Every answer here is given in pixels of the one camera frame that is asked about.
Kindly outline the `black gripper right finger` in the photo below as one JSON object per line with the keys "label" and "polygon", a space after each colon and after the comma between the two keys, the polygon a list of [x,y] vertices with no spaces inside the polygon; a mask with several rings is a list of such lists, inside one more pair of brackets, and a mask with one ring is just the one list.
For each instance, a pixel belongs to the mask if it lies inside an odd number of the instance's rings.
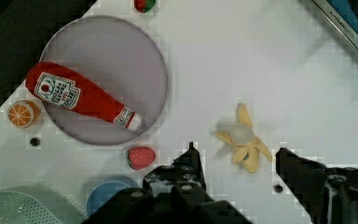
{"label": "black gripper right finger", "polygon": [[276,172],[312,224],[358,224],[358,169],[328,168],[282,147]]}

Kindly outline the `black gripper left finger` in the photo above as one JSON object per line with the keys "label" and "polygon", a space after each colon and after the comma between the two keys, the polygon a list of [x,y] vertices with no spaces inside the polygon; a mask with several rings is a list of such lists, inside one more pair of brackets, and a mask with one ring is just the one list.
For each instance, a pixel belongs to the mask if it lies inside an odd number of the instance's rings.
{"label": "black gripper left finger", "polygon": [[123,189],[82,224],[253,224],[227,201],[206,192],[200,153],[190,145],[171,165]]}

